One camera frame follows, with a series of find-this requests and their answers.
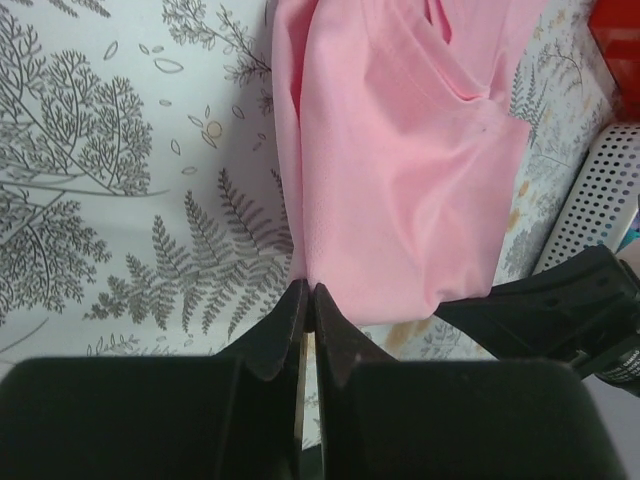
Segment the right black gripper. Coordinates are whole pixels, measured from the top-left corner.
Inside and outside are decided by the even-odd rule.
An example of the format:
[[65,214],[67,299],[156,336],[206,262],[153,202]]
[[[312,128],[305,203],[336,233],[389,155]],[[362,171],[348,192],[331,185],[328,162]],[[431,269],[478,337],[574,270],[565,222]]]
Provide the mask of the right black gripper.
[[607,247],[588,247],[483,298],[441,304],[436,316],[498,359],[576,363],[639,397],[639,277]]

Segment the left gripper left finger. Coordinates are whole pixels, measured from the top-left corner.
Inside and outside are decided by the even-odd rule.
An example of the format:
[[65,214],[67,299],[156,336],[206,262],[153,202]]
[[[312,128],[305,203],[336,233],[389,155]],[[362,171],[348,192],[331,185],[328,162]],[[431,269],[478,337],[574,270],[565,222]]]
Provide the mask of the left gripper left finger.
[[5,479],[296,479],[305,281],[215,355],[32,358],[1,383]]

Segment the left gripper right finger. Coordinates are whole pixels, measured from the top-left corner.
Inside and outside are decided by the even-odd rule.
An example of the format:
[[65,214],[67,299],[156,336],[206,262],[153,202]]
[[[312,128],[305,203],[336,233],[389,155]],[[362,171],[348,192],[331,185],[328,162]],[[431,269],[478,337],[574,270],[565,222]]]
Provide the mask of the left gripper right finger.
[[313,294],[328,479],[621,479],[578,376],[547,360],[400,362]]

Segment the pink t-shirt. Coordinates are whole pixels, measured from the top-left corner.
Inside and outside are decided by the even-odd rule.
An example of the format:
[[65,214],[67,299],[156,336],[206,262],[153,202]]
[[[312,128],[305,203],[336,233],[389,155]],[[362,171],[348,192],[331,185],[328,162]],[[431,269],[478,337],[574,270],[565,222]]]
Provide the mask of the pink t-shirt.
[[529,124],[510,113],[541,1],[281,1],[272,79],[291,275],[346,318],[486,295]]

